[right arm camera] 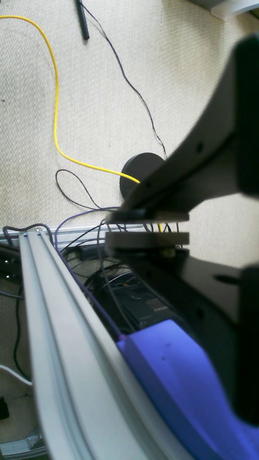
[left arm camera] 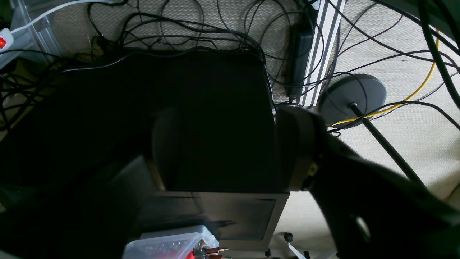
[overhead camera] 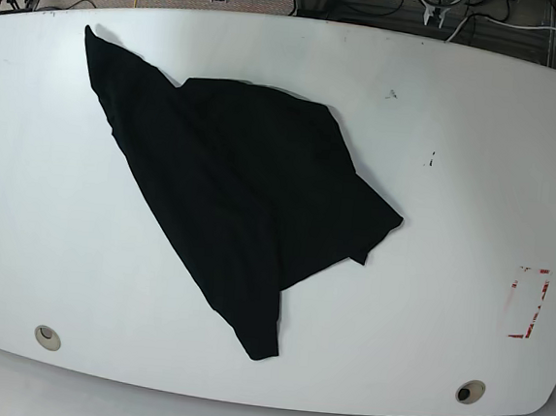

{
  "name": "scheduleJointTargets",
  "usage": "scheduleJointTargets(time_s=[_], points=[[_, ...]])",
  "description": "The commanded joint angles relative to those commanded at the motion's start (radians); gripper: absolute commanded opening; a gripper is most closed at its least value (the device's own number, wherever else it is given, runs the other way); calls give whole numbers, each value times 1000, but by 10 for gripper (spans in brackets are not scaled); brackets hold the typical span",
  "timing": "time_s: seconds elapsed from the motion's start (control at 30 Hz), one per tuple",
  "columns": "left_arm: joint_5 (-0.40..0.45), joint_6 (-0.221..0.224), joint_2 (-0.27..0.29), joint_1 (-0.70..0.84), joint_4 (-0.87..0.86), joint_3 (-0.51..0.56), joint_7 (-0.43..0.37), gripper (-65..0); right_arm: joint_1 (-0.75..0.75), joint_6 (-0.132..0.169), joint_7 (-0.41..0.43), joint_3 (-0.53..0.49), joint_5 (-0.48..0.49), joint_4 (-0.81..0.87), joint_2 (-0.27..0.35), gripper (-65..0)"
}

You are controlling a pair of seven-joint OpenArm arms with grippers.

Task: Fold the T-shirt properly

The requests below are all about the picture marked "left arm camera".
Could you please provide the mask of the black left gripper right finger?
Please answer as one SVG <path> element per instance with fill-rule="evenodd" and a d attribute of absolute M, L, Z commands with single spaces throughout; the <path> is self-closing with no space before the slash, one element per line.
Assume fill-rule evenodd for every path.
<path fill-rule="evenodd" d="M 276 141 L 283 170 L 312 194 L 341 259 L 459 258 L 459 211 L 361 158 L 327 133 L 319 114 L 279 108 Z"/>

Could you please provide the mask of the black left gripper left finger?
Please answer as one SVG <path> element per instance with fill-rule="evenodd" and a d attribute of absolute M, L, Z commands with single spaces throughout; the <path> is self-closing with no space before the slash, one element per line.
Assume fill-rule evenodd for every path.
<path fill-rule="evenodd" d="M 159 187 L 146 156 L 69 175 L 1 214 L 1 252 L 22 259 L 120 259 Z"/>

